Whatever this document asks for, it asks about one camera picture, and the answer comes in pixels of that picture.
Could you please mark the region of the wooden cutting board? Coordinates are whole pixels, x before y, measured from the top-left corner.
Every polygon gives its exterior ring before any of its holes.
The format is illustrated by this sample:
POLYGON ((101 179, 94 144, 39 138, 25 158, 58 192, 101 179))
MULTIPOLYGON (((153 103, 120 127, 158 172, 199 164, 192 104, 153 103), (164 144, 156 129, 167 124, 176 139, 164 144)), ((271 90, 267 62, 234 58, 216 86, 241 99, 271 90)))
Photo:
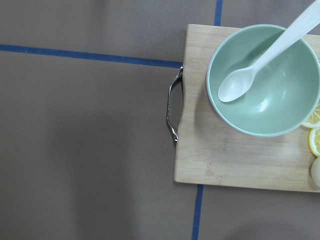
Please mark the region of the wooden cutting board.
POLYGON ((257 137, 225 123, 210 106, 210 58, 234 27, 189 24, 183 58, 183 110, 177 127, 174 180, 179 183, 318 192, 310 175, 315 157, 303 126, 277 137, 257 137))

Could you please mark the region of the white plastic spoon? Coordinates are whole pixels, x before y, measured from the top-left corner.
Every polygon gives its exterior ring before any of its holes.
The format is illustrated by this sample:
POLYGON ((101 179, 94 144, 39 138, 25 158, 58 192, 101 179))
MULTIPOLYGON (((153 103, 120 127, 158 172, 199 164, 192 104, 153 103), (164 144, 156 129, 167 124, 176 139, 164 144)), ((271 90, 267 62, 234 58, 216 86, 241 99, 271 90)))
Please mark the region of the white plastic spoon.
POLYGON ((244 95, 252 86, 257 73, 290 46, 320 24, 320 2, 314 1, 279 38, 250 66, 232 71, 218 89, 218 99, 231 102, 244 95))

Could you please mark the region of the green bowl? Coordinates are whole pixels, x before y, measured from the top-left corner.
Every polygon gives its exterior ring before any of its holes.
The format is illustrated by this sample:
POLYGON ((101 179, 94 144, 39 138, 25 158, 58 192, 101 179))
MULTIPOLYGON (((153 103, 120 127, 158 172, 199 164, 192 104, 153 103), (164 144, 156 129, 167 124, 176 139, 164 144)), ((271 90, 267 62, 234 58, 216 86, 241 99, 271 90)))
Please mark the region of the green bowl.
POLYGON ((215 50, 206 73, 206 94, 215 112, 231 127, 248 135, 287 134, 312 114, 320 99, 320 64, 311 46, 300 39, 268 63, 252 87, 230 102, 218 90, 232 71, 254 63, 284 32, 258 24, 237 30, 215 50))

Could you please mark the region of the lemon slice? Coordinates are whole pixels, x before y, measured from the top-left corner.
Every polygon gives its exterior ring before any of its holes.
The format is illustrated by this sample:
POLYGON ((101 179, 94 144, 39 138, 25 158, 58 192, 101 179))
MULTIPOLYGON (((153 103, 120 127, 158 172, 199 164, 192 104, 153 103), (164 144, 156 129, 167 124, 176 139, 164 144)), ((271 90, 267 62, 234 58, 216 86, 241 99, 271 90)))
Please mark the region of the lemon slice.
POLYGON ((310 152, 316 156, 320 156, 320 128, 312 128, 308 134, 308 147, 310 152))
POLYGON ((312 114, 308 117, 308 119, 302 125, 310 129, 320 127, 320 102, 317 103, 312 114))

